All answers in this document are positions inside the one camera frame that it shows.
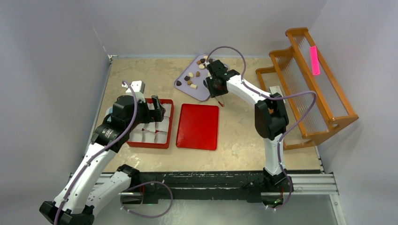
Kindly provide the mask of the black metal tongs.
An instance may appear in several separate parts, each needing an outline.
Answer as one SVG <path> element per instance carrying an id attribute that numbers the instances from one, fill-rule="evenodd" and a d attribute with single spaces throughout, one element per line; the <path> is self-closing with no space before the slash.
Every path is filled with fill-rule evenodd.
<path id="1" fill-rule="evenodd" d="M 224 102 L 222 96 L 217 96 L 217 97 L 215 97 L 215 99 L 217 100 L 219 106 L 221 106 L 221 107 L 224 107 L 224 106 L 225 106 L 225 102 Z"/>

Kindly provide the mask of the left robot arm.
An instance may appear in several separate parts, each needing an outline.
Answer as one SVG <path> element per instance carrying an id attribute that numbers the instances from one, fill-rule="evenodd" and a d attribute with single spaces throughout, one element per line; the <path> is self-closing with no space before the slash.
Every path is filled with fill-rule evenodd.
<path id="1" fill-rule="evenodd" d="M 98 126 L 91 144 L 66 187 L 52 201 L 44 201 L 40 213 L 53 225 L 91 225 L 95 217 L 114 195 L 127 190 L 142 191 L 139 170 L 126 164 L 118 167 L 111 180 L 94 190 L 104 168 L 129 140 L 131 131 L 139 124 L 161 122 L 165 109 L 157 96 L 152 96 L 154 108 L 146 99 L 137 100 L 123 95 L 117 98 L 102 124 Z"/>

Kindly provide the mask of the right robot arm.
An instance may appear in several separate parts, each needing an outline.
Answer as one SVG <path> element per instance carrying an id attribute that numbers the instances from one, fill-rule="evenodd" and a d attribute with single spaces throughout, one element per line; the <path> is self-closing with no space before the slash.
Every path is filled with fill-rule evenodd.
<path id="1" fill-rule="evenodd" d="M 210 73 L 206 78 L 206 87 L 212 98 L 233 93 L 254 109 L 254 126 L 264 141 L 265 188 L 270 191 L 282 187 L 292 190 L 283 159 L 283 135 L 289 119 L 281 95 L 263 92 L 236 70 L 228 70 L 220 60 L 207 62 L 205 67 Z"/>

